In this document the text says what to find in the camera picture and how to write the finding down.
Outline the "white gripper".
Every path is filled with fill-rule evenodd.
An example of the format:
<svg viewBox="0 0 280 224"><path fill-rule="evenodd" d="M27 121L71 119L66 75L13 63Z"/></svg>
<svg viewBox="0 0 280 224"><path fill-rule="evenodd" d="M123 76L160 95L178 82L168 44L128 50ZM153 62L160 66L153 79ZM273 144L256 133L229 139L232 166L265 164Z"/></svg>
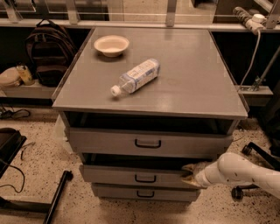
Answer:
<svg viewBox="0 0 280 224"><path fill-rule="evenodd" d="M220 181L220 171L216 162L186 164L182 166L182 170L193 172L193 175L181 177L181 180L190 186L209 187L218 184Z"/></svg>

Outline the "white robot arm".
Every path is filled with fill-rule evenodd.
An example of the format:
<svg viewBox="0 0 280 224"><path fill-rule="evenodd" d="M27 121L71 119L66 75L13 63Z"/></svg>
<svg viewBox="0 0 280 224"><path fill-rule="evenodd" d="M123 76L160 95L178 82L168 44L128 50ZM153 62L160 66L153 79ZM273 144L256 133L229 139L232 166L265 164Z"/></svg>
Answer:
<svg viewBox="0 0 280 224"><path fill-rule="evenodd" d="M280 172L253 164L245 157L227 152L214 162L199 162L182 167L181 180L191 186L208 188L216 184L242 186L253 184L280 199Z"/></svg>

